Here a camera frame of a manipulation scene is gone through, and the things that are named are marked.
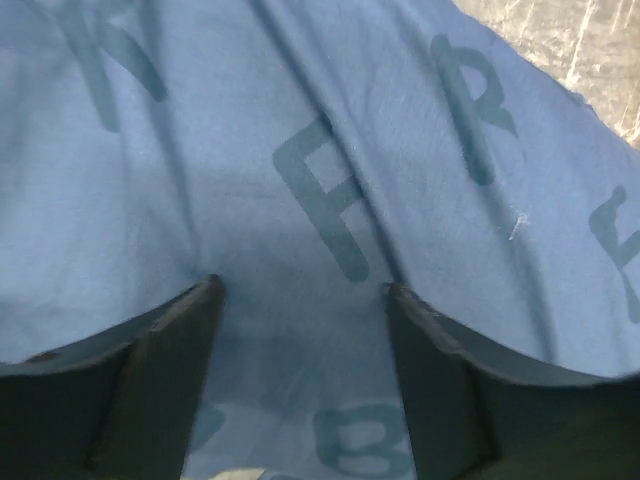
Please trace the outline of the blue cartoon mouse pillowcase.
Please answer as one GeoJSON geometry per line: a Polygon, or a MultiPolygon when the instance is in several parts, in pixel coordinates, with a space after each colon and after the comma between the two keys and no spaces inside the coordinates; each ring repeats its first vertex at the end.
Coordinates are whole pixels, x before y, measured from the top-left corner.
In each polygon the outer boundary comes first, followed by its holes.
{"type": "Polygon", "coordinates": [[[419,479],[407,285],[639,378],[639,153],[450,1],[5,1],[1,367],[219,277],[177,479],[419,479]]]}

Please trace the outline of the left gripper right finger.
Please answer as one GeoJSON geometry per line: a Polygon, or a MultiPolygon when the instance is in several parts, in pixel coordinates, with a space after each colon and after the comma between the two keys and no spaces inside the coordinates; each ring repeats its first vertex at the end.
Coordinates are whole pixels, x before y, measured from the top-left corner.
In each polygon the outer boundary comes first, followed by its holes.
{"type": "Polygon", "coordinates": [[[419,479],[635,479],[639,378],[519,354],[407,285],[386,287],[392,352],[419,479]]]}

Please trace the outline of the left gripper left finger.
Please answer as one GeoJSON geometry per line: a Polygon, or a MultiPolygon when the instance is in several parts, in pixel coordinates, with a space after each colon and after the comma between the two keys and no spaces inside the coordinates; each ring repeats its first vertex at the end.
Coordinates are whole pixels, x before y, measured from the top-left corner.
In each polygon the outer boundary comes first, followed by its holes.
{"type": "Polygon", "coordinates": [[[1,367],[5,479],[177,479],[221,321],[215,275],[84,340],[1,367]]]}

